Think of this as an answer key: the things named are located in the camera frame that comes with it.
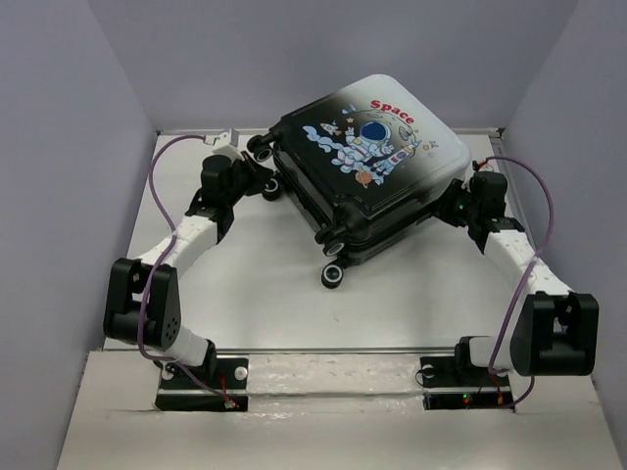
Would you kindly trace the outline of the black hard-shell suitcase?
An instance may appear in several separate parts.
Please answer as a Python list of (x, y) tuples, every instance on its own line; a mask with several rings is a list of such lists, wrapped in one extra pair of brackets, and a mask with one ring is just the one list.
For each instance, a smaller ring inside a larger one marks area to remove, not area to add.
[(428, 218), (471, 160), (454, 131), (383, 73), (283, 116), (247, 149), (273, 161), (278, 186), (308, 219), (331, 259), (320, 273), (328, 289)]

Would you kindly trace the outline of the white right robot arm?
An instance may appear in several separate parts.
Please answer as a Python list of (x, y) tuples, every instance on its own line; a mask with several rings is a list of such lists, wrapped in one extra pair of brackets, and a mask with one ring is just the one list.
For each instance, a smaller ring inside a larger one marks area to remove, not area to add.
[(513, 295), (496, 336), (459, 340), (453, 376), (472, 384), (488, 369), (530, 376), (587, 376), (597, 349), (599, 304), (572, 290), (532, 247), (520, 222), (506, 216), (506, 178), (477, 172), (454, 180), (440, 198), (436, 216), (464, 227), (480, 253), (512, 287)]

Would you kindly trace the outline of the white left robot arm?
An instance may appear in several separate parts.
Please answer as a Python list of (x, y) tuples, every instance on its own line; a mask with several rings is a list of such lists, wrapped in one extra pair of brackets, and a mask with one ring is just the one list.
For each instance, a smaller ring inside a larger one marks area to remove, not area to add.
[(170, 234), (137, 258), (119, 258), (111, 268), (103, 331), (135, 345), (142, 355), (174, 362), (191, 384), (205, 387), (217, 375), (215, 344), (183, 324), (179, 280), (205, 252), (219, 244), (234, 221), (234, 206), (262, 193), (273, 171), (249, 157), (203, 160), (201, 187)]

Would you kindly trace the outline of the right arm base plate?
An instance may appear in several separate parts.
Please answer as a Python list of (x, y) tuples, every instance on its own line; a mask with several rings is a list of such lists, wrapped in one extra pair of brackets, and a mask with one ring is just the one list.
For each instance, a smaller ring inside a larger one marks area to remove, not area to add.
[(491, 409), (514, 402), (507, 375), (459, 365), (453, 355), (422, 356), (414, 379), (427, 411)]

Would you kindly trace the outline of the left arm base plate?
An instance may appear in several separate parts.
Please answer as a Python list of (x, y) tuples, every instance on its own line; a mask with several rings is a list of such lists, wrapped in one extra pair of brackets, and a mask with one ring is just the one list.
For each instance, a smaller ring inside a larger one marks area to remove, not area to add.
[(178, 364), (158, 362), (160, 368), (155, 407), (173, 412), (246, 412), (249, 409), (249, 359), (218, 356), (212, 376), (189, 366), (190, 377)]

